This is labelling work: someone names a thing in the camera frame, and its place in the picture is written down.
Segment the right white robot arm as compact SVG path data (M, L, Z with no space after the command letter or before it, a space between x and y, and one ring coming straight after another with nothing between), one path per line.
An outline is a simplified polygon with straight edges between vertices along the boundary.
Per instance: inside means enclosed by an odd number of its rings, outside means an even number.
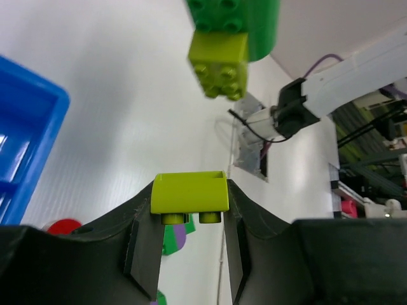
M279 92L278 104L241 118L247 144L290 139L337 108L369 93L384 90L406 98L395 83L406 77L406 26L382 36L346 59L307 78L298 78Z

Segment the rounded green lego brick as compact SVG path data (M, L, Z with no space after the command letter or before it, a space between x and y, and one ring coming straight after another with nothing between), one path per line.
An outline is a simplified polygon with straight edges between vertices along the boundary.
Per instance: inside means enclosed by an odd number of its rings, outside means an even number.
M277 41L279 0L187 0L195 28L201 32L245 32L249 60L269 55Z

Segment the long lime lego brick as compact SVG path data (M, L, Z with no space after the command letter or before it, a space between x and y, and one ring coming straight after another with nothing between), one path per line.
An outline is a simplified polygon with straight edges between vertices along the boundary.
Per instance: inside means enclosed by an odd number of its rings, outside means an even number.
M245 97L249 63L248 34L196 30L188 52L191 68L206 97Z

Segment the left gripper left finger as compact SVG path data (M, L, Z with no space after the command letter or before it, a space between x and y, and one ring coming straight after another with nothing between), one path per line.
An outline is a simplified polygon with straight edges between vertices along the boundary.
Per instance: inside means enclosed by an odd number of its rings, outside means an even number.
M164 227L151 186L107 214L53 235L1 227L2 304L149 304L156 299Z

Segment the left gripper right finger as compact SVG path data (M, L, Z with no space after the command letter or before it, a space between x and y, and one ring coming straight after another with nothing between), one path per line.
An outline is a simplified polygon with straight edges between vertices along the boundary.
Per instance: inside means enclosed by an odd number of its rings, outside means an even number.
M404 219L287 223L228 181L234 304L405 304Z

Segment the small lime lego brick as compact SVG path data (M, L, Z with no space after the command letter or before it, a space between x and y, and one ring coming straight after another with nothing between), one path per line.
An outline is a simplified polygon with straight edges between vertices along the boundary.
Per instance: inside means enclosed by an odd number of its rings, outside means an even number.
M220 223L229 209L224 171L160 173L153 181L150 212L162 224L184 224L190 214L198 214L202 224Z

